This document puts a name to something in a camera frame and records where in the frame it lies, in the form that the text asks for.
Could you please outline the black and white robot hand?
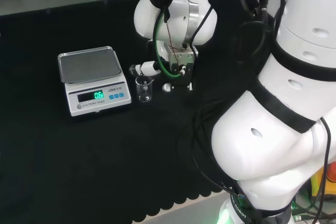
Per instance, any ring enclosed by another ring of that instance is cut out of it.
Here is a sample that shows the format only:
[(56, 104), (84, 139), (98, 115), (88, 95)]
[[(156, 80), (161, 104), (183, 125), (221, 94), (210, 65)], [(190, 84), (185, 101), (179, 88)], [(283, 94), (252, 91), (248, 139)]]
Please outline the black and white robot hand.
[[(174, 48), (163, 41), (157, 41), (154, 47), (153, 41), (149, 41), (149, 49), (152, 55), (160, 56), (162, 66), (171, 75), (168, 83), (163, 85), (163, 90), (170, 92), (179, 88), (193, 90), (193, 72), (198, 51), (195, 46), (187, 48)], [(146, 61), (142, 64), (134, 64), (129, 67), (132, 76), (155, 77), (162, 73), (158, 60)]]

